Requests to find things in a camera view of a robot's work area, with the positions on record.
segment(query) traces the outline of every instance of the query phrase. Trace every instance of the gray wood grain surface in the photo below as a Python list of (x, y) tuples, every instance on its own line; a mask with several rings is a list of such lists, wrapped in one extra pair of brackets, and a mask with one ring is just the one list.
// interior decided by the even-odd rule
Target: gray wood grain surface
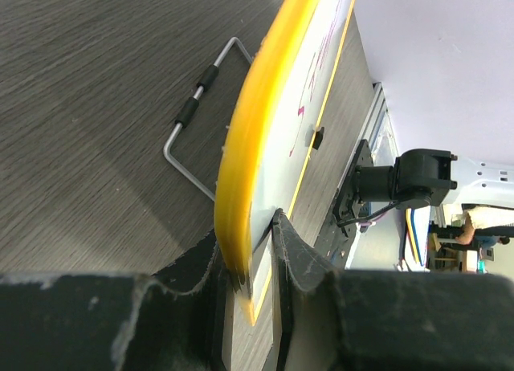
[[(177, 111), (224, 43), (255, 53), (282, 0), (0, 0), (0, 271), (154, 272), (213, 223), (164, 159)], [(214, 190), (247, 65), (222, 65), (174, 155)], [(353, 19), (293, 223), (313, 243), (372, 100)], [(260, 369), (236, 308), (233, 368)]]

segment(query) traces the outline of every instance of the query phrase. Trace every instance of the yellow edge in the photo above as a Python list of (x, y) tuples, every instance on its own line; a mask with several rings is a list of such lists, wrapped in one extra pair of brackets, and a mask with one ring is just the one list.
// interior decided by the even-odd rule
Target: yellow edge
[[(324, 107), (327, 104), (328, 94), (330, 93), (330, 88), (332, 87), (332, 82), (334, 80), (334, 77), (336, 76), (337, 65), (339, 64), (339, 58), (341, 57), (341, 53), (342, 53), (342, 50), (343, 50), (343, 44), (344, 44), (345, 38), (346, 38), (346, 31), (348, 30), (349, 22), (350, 22), (350, 19), (352, 17), (353, 5), (354, 4), (355, 4), (355, 0), (352, 0), (352, 2), (350, 4), (350, 9), (349, 9), (349, 12), (348, 12), (348, 16), (346, 17), (346, 24), (345, 24), (345, 28), (343, 30), (343, 35), (341, 36), (341, 42), (339, 44), (339, 49), (337, 50), (336, 62), (334, 63), (334, 69), (332, 70), (332, 75), (330, 76), (330, 81), (328, 82), (327, 92), (326, 92), (326, 94), (324, 96), (323, 104), (321, 105), (320, 116), (318, 117), (318, 121), (316, 122), (316, 127), (318, 127), (320, 125), (321, 117), (323, 116), (323, 112), (324, 112)], [(292, 208), (295, 205), (296, 198), (298, 197), (298, 192), (300, 191), (300, 185), (302, 183), (302, 180), (304, 179), (304, 174), (305, 174), (305, 170), (307, 169), (307, 163), (308, 163), (308, 160), (309, 160), (309, 157), (310, 157), (310, 152), (312, 150), (313, 142), (314, 142), (314, 137), (312, 137), (311, 146), (310, 146), (307, 158), (305, 158), (304, 167), (302, 168), (302, 172), (300, 174), (300, 179), (298, 181), (298, 185), (296, 186), (296, 190), (295, 190), (295, 194), (294, 194), (294, 196), (292, 198), (291, 206), (289, 207), (288, 218), (291, 217)], [(251, 314), (248, 315), (248, 316), (251, 317), (250, 318), (251, 325), (254, 325), (255, 321), (259, 317), (260, 309), (263, 306), (263, 302), (264, 302), (264, 296), (266, 296), (267, 289), (269, 288), (270, 282), (271, 282), (271, 268), (270, 268), (269, 273), (267, 274), (266, 283), (264, 284), (264, 290), (263, 290), (263, 293), (261, 294), (262, 296), (261, 296), (261, 298), (259, 300), (259, 303), (257, 304), (257, 309), (255, 310), (255, 315), (253, 314), (253, 303), (251, 303), (251, 305), (250, 305), (250, 307), (251, 307)]]
[(251, 197), (264, 142), (319, 1), (284, 1), (248, 72), (232, 116), (218, 173), (214, 228), (227, 268), (240, 275), (250, 273)]

